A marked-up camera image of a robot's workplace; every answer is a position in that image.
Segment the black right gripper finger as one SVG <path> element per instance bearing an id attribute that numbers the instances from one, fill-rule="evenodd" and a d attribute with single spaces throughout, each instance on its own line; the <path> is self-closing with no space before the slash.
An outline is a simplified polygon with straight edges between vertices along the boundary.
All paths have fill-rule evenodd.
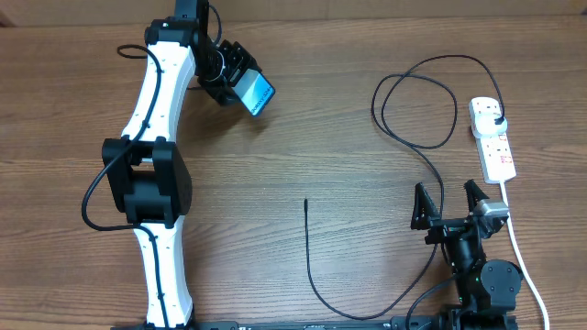
<path id="1" fill-rule="evenodd" d="M 439 220 L 439 211 L 422 182 L 415 186 L 414 201 L 410 227 L 413 230 L 430 229 Z"/>
<path id="2" fill-rule="evenodd" d="M 477 204 L 488 199 L 488 196 L 482 191 L 482 189 L 475 183 L 474 180 L 468 180 L 463 185 L 466 196 L 469 212 L 472 213 Z"/>

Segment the black smartphone with lit screen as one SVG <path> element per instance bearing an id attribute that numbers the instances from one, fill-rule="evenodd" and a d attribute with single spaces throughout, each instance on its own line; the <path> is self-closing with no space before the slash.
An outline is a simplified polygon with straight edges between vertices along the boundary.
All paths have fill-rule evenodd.
<path id="1" fill-rule="evenodd" d="M 252 116 L 259 116 L 275 94 L 275 89 L 260 71 L 247 69 L 233 88 Z"/>

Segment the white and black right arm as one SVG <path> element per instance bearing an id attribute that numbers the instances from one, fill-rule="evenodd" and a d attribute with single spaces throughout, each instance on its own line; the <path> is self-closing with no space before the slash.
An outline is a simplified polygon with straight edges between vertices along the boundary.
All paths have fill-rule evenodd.
<path id="1" fill-rule="evenodd" d="M 465 182 L 469 213 L 444 219 L 423 184 L 415 186 L 411 227 L 426 230 L 428 245 L 445 248 L 452 275 L 423 293 L 408 310 L 404 327 L 421 329 L 516 329 L 509 313 L 516 307 L 524 275 L 519 266 L 502 259 L 487 259 L 482 241 L 506 224 L 509 208 L 489 198 L 473 181 Z M 413 316 L 418 304 L 434 292 L 456 284 L 460 302 L 445 305 L 432 316 Z"/>

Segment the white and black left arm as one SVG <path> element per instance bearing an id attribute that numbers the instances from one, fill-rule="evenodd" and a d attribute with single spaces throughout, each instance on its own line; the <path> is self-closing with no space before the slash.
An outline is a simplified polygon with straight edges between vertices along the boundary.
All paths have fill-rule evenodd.
<path id="1" fill-rule="evenodd" d="M 176 143 L 183 100 L 196 80 L 219 105 L 242 104 L 259 116 L 275 94 L 255 58 L 237 42 L 210 38 L 205 0 L 179 1 L 174 13 L 145 30 L 137 58 L 147 63 L 132 117 L 119 138 L 102 146 L 103 169 L 82 201 L 82 218 L 98 183 L 107 178 L 121 227 L 138 239 L 148 289 L 142 329 L 195 329 L 194 302 L 183 261 L 183 224 L 193 183 Z"/>

